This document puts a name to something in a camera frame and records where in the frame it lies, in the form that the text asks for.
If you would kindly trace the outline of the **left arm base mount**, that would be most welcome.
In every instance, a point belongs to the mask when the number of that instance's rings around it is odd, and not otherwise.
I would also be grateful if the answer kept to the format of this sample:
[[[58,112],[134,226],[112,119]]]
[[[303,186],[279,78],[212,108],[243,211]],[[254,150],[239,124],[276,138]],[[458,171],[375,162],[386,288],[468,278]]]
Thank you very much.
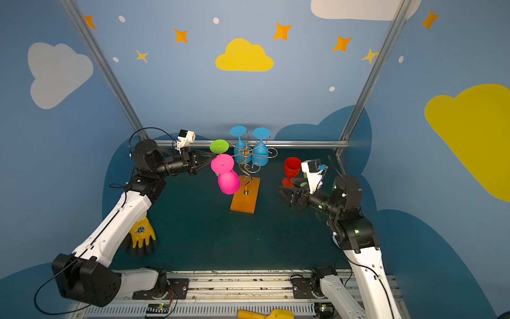
[[[133,293],[134,300],[170,300],[171,298],[177,300],[186,299],[189,289],[188,278],[177,278],[167,276],[167,271],[159,268],[152,268],[158,273],[154,288],[144,291],[136,291]]]

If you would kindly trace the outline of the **red wine glass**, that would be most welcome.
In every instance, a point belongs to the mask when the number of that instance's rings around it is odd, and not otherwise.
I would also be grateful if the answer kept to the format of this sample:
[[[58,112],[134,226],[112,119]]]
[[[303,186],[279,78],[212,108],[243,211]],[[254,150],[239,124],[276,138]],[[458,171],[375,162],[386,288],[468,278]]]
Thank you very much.
[[[282,180],[284,187],[293,187],[292,178],[296,178],[301,173],[301,160],[295,157],[287,158],[284,162],[284,173],[286,177]]]

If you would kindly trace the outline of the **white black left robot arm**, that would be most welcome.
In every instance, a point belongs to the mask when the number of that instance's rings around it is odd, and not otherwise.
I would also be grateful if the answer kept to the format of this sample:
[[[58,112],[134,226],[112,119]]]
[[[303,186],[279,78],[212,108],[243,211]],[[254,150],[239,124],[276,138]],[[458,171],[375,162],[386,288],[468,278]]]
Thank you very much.
[[[161,195],[168,176],[195,175],[216,154],[180,147],[179,154],[163,150],[155,140],[142,140],[131,153],[135,174],[123,194],[95,231],[70,255],[60,254],[51,267],[60,295],[65,299],[104,307],[117,296],[134,292],[167,290],[162,272],[151,268],[113,271],[110,268],[119,247],[133,245],[150,252],[155,235],[147,212]]]

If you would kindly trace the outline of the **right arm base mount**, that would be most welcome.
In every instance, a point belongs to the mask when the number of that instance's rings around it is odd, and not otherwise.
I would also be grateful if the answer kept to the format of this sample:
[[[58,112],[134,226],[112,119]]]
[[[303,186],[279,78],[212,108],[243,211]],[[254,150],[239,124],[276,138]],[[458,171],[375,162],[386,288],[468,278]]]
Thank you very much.
[[[304,275],[292,275],[290,282],[292,284],[293,296],[295,299],[324,299],[325,295],[321,291],[320,280],[328,275],[337,275],[337,271],[331,267],[317,267],[312,270],[310,277]]]

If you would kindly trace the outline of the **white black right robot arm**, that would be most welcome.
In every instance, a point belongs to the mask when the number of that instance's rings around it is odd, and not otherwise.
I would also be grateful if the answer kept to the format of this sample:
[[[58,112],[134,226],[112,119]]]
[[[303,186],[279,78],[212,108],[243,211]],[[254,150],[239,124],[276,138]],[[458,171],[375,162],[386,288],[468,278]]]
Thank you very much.
[[[361,211],[363,191],[348,175],[335,178],[330,194],[309,186],[284,187],[278,192],[291,207],[308,207],[328,217],[333,242],[343,251],[355,276],[362,303],[359,304],[332,270],[316,270],[320,293],[342,318],[400,318],[397,303],[385,274],[380,242],[373,224]]]

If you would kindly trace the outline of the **pink wine glass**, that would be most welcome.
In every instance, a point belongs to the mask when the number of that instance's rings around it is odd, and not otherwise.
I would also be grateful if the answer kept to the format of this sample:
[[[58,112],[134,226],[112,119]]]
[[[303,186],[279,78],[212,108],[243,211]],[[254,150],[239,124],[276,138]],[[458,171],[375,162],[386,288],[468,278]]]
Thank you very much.
[[[233,195],[240,189],[238,174],[233,170],[234,159],[228,154],[220,154],[211,162],[211,169],[218,177],[220,190],[227,195]]]

